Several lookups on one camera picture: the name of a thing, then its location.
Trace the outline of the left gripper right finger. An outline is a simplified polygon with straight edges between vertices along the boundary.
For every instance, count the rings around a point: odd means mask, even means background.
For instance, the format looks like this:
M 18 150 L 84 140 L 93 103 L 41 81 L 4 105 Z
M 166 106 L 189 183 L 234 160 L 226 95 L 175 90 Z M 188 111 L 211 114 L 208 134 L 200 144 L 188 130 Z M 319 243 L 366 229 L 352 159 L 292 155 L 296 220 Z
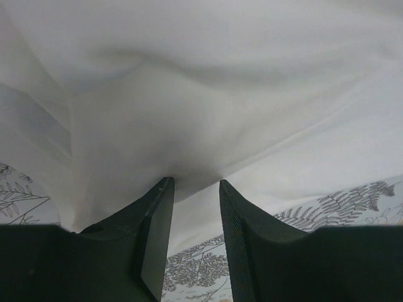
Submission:
M 401 301 L 402 227 L 296 229 L 219 186 L 234 301 Z

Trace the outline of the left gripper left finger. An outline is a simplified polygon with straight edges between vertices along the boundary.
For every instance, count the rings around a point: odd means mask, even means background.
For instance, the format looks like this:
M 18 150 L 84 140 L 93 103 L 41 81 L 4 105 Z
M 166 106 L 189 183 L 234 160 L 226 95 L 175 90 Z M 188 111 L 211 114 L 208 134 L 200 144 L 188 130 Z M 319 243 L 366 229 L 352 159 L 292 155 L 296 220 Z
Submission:
M 1 227 L 2 301 L 160 301 L 174 179 L 80 233 Z

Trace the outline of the white t shirt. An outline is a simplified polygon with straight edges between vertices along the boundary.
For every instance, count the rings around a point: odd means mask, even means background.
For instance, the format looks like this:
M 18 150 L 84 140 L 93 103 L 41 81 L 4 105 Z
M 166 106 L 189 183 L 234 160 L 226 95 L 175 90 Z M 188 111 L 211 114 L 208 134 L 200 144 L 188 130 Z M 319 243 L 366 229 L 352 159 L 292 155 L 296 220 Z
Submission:
M 2 1 L 1 159 L 80 232 L 175 180 L 171 254 L 218 183 L 278 212 L 402 174 L 401 1 Z

